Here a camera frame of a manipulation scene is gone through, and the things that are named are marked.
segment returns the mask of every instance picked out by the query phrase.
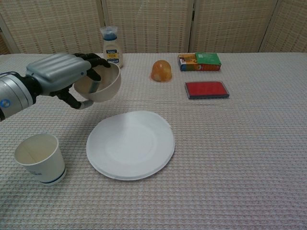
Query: tablecloth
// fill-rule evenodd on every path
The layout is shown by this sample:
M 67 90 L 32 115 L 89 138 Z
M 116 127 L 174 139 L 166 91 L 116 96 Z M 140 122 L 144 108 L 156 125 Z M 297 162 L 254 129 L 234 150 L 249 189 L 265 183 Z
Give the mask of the tablecloth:
M 1 56 L 0 72 L 24 75 L 45 56 Z M 0 228 L 306 230 L 307 54 L 219 57 L 220 71 L 180 72 L 177 54 L 124 54 L 122 85 L 111 100 L 77 111 L 40 96 L 1 122 Z M 172 67 L 168 83 L 149 79 L 160 59 Z M 187 81 L 223 81 L 230 97 L 188 100 Z M 169 122 L 175 153 L 146 179 L 109 179 L 87 160 L 87 137 L 101 120 L 137 110 Z M 52 187 L 13 157 L 23 139 L 44 132 L 59 138 L 67 166 Z

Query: orange jelly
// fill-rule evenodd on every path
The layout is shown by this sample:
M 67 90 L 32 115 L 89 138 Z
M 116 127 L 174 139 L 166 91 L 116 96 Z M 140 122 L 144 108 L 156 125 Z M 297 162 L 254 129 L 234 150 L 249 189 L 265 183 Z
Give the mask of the orange jelly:
M 159 60 L 153 65 L 151 78 L 154 81 L 164 82 L 172 78 L 172 69 L 167 61 Z

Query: wicker panel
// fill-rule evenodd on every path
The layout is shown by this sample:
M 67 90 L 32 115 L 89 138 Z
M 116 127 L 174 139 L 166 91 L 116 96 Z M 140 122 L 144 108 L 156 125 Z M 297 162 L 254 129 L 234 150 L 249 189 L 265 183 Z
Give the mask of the wicker panel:
M 2 38 L 2 35 L 0 33 L 0 55 L 1 54 L 9 54 L 9 53 L 10 53 L 10 51 L 9 51 L 8 47 L 6 46 L 6 44 L 5 44 L 5 42 Z
M 95 0 L 2 0 L 0 13 L 23 53 L 102 51 Z
M 190 51 L 258 52 L 276 0 L 198 0 Z
M 307 52 L 307 1 L 282 0 L 267 31 L 263 52 Z
M 193 1 L 106 0 L 106 23 L 119 27 L 126 53 L 187 52 Z

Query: white paper plate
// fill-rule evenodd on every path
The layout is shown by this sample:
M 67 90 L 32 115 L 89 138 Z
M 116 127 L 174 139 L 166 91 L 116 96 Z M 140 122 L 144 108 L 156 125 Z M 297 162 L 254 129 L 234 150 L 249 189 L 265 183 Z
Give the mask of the white paper plate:
M 101 121 L 86 142 L 86 155 L 103 175 L 138 180 L 162 169 L 175 150 L 170 125 L 160 115 L 135 111 Z

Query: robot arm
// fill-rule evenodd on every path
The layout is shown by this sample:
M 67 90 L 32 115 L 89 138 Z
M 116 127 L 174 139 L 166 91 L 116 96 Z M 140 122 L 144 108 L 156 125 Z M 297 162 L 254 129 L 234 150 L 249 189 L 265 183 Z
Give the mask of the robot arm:
M 77 101 L 69 88 L 80 78 L 93 80 L 90 92 L 95 92 L 101 76 L 93 67 L 110 64 L 96 54 L 54 54 L 29 64 L 25 77 L 16 72 L 0 74 L 0 120 L 35 104 L 39 95 L 57 96 L 72 108 L 84 109 L 92 101 Z

